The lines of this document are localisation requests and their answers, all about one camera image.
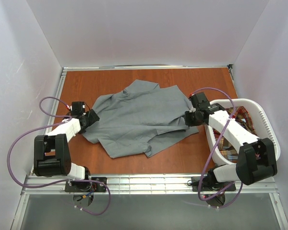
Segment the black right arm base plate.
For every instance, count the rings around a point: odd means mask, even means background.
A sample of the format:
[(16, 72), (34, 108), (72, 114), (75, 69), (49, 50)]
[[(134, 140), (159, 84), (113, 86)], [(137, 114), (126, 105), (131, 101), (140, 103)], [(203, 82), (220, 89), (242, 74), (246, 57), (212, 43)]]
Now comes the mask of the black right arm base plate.
[[(200, 180), (200, 176), (193, 176), (187, 182), (187, 186), (191, 186), (192, 191), (197, 192), (198, 188), (199, 188), (199, 180)], [(212, 186), (212, 185), (208, 185), (208, 183), (205, 181), (205, 179), (203, 179), (201, 191), (202, 192), (207, 192), (207, 191), (208, 192), (218, 192), (229, 184), (230, 184), (230, 182), (223, 182), (223, 183), (217, 183), (217, 184)], [(235, 184), (232, 184), (230, 187), (228, 187), (226, 189), (226, 191), (231, 191), (231, 192), (236, 191)]]

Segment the grey long sleeve shirt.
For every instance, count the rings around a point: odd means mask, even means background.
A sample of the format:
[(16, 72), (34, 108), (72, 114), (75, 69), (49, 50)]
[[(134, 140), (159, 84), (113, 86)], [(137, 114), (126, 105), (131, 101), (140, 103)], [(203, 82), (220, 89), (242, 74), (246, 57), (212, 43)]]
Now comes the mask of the grey long sleeve shirt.
[(83, 136), (100, 143), (113, 159), (141, 153), (150, 158), (199, 132), (185, 125), (184, 113), (190, 108), (177, 85), (161, 88), (135, 80), (119, 93), (97, 98), (93, 110), (100, 120)]

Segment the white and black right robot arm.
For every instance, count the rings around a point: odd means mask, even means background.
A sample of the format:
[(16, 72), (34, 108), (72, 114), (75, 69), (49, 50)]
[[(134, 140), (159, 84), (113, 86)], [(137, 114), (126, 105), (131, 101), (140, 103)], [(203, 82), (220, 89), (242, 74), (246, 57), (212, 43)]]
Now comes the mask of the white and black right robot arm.
[(206, 176), (201, 175), (198, 188), (235, 181), (251, 185), (277, 174), (275, 147), (270, 138), (259, 138), (244, 129), (221, 104), (210, 102), (203, 92), (193, 93), (189, 99), (192, 108), (185, 112), (185, 124), (210, 126), (238, 153), (235, 164), (223, 164), (210, 169)]

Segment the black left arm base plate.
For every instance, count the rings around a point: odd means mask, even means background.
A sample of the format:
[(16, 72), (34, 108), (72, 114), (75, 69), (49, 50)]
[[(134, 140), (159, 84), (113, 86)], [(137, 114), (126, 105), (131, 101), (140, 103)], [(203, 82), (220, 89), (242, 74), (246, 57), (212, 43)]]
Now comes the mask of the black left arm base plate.
[(105, 185), (107, 184), (106, 177), (93, 177), (96, 182), (67, 182), (64, 191), (67, 193), (89, 193), (89, 192), (106, 192)]

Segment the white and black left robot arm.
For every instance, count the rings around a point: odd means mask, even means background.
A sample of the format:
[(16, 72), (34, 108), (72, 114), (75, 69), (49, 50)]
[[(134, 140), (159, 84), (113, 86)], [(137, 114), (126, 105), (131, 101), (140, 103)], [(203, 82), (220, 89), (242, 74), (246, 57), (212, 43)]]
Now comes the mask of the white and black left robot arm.
[(69, 141), (77, 134), (84, 134), (86, 129), (99, 121), (93, 109), (85, 110), (86, 103), (73, 102), (70, 116), (63, 123), (46, 135), (39, 135), (34, 140), (34, 173), (36, 176), (65, 176), (71, 180), (87, 180), (89, 170), (72, 163)]

